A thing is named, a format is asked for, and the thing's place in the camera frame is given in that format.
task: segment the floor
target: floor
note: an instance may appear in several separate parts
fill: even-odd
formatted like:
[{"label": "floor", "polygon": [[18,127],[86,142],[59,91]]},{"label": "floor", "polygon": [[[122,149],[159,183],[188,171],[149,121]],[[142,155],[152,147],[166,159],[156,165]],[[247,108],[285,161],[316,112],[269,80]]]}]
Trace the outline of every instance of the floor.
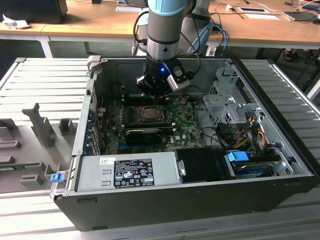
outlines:
[{"label": "floor", "polygon": [[[52,54],[54,58],[87,58],[89,55],[85,53],[85,46],[83,42],[51,42]],[[100,55],[104,57],[122,57],[131,55],[131,43],[90,43],[90,49],[93,55]],[[238,57],[240,59],[254,59],[257,54],[257,48],[254,47],[231,47],[229,46],[224,54],[224,57]],[[277,55],[278,51],[275,49],[268,49],[266,51],[267,58],[271,55]],[[298,51],[298,57],[295,61],[287,62],[282,56],[276,64],[282,71],[294,82],[297,81],[299,75],[306,67],[305,59]],[[17,57],[27,58],[44,58],[41,45],[37,41],[21,41],[21,40],[0,40],[0,79],[12,65]],[[316,65],[311,64],[305,73],[302,75],[297,85],[301,88],[305,80],[315,71]],[[315,82],[320,78],[320,74],[316,77]],[[316,105],[320,104],[320,97],[314,100]]]}]

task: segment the wire bundle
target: wire bundle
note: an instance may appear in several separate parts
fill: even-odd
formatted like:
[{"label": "wire bundle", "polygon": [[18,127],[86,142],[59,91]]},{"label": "wire bundle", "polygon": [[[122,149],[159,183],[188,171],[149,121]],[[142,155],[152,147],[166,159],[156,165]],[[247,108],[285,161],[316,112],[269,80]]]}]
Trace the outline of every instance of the wire bundle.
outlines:
[{"label": "wire bundle", "polygon": [[220,55],[222,57],[225,54],[225,51],[226,51],[228,43],[229,43],[229,34],[223,29],[222,22],[221,22],[221,17],[219,15],[219,13],[217,13],[217,12],[210,13],[210,15],[213,15],[213,14],[217,14],[218,17],[219,17],[219,25],[220,26],[218,24],[216,24],[215,21],[213,20],[213,18],[210,16],[211,21],[213,22],[213,27],[219,29],[219,31],[222,33],[222,40],[221,40],[219,46],[217,47],[219,49],[221,47],[222,43],[224,42],[223,50],[222,50],[222,53]]}]

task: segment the desk leg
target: desk leg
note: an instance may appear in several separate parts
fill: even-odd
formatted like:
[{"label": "desk leg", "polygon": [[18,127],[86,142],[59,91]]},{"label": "desk leg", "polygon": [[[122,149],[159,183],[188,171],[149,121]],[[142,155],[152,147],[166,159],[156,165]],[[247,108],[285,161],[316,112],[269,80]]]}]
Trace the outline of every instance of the desk leg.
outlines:
[{"label": "desk leg", "polygon": [[86,54],[90,54],[91,53],[90,46],[89,46],[89,43],[87,41],[84,42],[84,49],[85,49],[85,53]]},{"label": "desk leg", "polygon": [[316,82],[314,87],[310,90],[310,92],[307,94],[307,97],[313,101],[315,97],[320,93],[320,79]]},{"label": "desk leg", "polygon": [[52,52],[50,49],[50,39],[48,36],[38,36],[37,37],[38,41],[41,43],[42,50],[44,52],[44,55],[46,58],[53,58]]}]

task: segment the sticker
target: sticker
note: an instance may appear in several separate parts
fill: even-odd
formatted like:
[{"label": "sticker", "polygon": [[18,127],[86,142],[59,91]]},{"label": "sticker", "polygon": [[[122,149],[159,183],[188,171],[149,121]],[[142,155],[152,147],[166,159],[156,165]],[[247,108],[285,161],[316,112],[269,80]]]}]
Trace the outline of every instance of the sticker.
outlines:
[{"label": "sticker", "polygon": [[13,167],[4,167],[4,168],[0,168],[0,172],[1,171],[12,171],[15,170]]},{"label": "sticker", "polygon": [[153,185],[155,185],[155,180],[152,160],[150,158],[114,161],[113,186],[115,188],[132,188]]},{"label": "sticker", "polygon": [[100,165],[114,164],[115,160],[115,157],[101,157]]}]

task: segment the metal bracket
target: metal bracket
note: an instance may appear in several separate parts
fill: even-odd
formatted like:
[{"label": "metal bracket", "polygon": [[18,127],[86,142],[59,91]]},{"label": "metal bracket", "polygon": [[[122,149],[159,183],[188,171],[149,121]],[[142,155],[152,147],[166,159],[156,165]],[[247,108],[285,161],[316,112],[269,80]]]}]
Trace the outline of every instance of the metal bracket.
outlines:
[{"label": "metal bracket", "polygon": [[87,63],[86,63],[86,66],[87,66],[88,71],[90,73],[101,69],[102,68],[102,66],[101,66],[101,56],[99,56],[99,55],[89,56],[88,60],[87,60]]}]

